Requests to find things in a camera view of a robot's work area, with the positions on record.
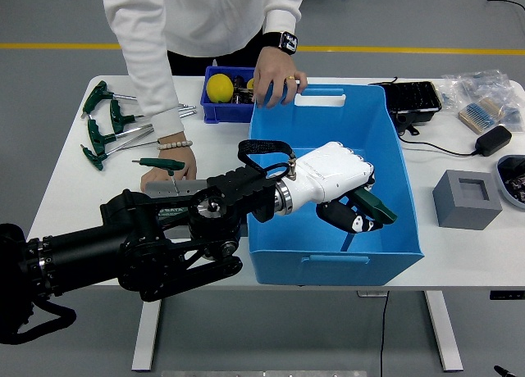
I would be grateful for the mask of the person's left hand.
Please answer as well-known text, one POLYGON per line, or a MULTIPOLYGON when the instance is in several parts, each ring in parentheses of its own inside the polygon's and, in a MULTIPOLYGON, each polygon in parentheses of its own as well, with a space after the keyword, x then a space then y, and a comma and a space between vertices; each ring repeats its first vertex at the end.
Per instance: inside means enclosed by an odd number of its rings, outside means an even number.
POLYGON ((261 49, 253 75, 253 100, 257 107, 290 104, 307 86, 307 75, 296 68, 291 55, 279 48, 261 49))

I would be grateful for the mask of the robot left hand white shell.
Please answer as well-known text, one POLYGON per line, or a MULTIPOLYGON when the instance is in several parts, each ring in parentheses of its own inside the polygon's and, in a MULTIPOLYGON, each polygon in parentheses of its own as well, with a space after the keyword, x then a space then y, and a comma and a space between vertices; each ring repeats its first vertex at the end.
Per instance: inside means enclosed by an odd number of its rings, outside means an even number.
POLYGON ((277 184, 276 212, 293 213, 308 202, 319 218, 350 234, 390 225, 397 215, 371 193, 374 166, 341 143, 329 142, 300 157, 294 175, 277 184))

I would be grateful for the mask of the person's right hand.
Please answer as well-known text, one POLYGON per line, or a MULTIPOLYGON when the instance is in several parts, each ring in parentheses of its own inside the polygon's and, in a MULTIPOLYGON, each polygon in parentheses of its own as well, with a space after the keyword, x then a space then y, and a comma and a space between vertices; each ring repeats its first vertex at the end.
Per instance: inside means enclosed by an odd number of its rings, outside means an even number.
POLYGON ((185 164, 182 170, 174 172, 173 176, 169 176, 166 170, 152 168, 141 178, 140 188, 142 191, 148 183, 158 182, 164 180, 195 180, 197 175, 197 164, 194 152, 192 148, 172 148, 167 150, 161 150, 158 154, 161 159, 171 159, 174 161, 180 161, 185 164))

